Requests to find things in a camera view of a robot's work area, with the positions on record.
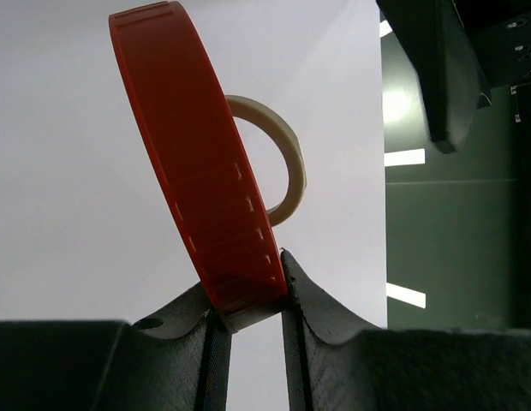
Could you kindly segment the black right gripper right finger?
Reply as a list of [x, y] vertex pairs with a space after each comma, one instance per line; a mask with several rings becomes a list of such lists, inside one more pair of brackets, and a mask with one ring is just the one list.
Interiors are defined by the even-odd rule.
[[291, 409], [531, 410], [531, 331], [383, 329], [281, 261]]

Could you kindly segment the red round lid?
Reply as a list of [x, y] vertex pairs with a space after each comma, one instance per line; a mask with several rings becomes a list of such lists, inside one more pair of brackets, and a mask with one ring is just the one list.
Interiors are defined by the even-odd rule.
[[[288, 287], [272, 230], [295, 212], [307, 186], [294, 131], [264, 104], [223, 92], [180, 3], [116, 13], [109, 29], [148, 157], [211, 304], [232, 332], [278, 313]], [[237, 119], [260, 128], [283, 155], [288, 188], [272, 208]]]

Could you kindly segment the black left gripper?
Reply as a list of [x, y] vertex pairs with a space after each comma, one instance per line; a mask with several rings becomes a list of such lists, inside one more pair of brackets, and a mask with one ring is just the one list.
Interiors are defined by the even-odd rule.
[[458, 151], [475, 112], [491, 105], [491, 87], [507, 86], [515, 121], [531, 121], [531, 0], [377, 5], [417, 73], [430, 141], [439, 151]]

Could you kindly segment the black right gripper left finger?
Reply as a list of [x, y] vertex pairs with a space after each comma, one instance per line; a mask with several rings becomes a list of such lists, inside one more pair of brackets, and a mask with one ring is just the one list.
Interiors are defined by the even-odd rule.
[[0, 410], [223, 410], [230, 349], [200, 285], [134, 324], [0, 321]]

